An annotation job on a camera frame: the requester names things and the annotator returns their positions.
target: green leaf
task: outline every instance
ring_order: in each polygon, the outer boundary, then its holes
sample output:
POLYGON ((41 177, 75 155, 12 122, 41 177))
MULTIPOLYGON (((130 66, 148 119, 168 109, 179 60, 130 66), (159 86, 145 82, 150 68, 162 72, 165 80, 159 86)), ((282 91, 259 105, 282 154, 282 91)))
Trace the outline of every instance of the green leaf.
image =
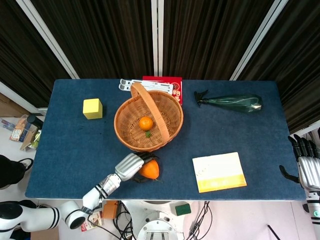
POLYGON ((146 138, 150 138, 151 137, 151 132, 150 131, 146 131, 145 132, 145 137, 146 138))

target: yellow cube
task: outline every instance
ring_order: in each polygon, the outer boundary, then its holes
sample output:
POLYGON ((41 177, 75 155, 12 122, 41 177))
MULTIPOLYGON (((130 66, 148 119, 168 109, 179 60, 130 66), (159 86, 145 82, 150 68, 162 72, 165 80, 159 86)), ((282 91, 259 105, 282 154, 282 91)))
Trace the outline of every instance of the yellow cube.
POLYGON ((83 114, 87 119, 102 119, 102 104, 99 98, 83 100, 83 114))

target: table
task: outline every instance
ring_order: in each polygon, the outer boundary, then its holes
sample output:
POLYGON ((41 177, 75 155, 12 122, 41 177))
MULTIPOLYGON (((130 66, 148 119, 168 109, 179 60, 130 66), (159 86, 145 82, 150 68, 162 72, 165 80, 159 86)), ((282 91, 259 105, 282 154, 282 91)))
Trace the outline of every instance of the table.
MULTIPOLYGON (((81 199, 131 151, 114 131, 118 107, 130 98, 119 79, 59 79, 55 82, 26 196, 81 199), (83 100, 99 98, 103 118, 87 120, 83 100)), ((285 179, 282 164, 297 173, 278 88, 273 81, 183 80, 184 122, 160 157, 159 181, 121 183, 110 199, 126 200, 304 200, 304 190, 285 179), (210 105, 206 97, 257 94, 260 112, 246 114, 210 105), (238 152, 246 187, 199 193, 192 158, 238 152)))

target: red box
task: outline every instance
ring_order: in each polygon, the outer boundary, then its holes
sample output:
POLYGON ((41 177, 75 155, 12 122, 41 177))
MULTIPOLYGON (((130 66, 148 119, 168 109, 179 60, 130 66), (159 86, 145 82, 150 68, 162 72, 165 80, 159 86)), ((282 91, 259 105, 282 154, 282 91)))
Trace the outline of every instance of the red box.
POLYGON ((182 106, 182 77, 179 76, 143 76, 143 81, 173 84, 172 96, 180 103, 182 106))

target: green plastic bag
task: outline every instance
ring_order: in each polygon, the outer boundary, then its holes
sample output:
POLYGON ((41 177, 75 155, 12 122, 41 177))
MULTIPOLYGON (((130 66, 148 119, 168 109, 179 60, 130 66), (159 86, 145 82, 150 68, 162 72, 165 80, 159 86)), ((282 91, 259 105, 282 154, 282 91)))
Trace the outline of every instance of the green plastic bag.
POLYGON ((253 113, 260 111, 263 105, 261 97, 255 94, 236 94, 203 98, 207 93, 208 90, 200 93, 194 92, 194 97, 199 107, 201 104, 209 104, 241 113, 253 113))

